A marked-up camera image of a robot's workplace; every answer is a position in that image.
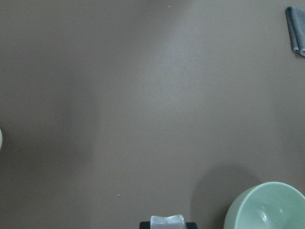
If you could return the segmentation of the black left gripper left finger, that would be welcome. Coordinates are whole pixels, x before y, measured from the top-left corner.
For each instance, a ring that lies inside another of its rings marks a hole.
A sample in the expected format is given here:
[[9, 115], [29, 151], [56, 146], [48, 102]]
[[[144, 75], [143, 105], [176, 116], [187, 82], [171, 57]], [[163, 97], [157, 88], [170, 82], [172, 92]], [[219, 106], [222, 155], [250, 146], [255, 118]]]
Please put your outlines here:
[[151, 223], [149, 221], [142, 221], [139, 224], [139, 229], [150, 229]]

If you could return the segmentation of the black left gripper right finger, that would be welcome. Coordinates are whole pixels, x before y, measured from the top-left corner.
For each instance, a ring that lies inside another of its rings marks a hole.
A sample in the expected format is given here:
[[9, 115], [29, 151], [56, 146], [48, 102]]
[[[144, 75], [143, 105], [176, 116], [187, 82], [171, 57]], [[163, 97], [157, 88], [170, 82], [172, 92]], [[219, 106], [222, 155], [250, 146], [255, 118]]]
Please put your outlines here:
[[195, 222], [186, 222], [186, 229], [197, 229], [197, 224]]

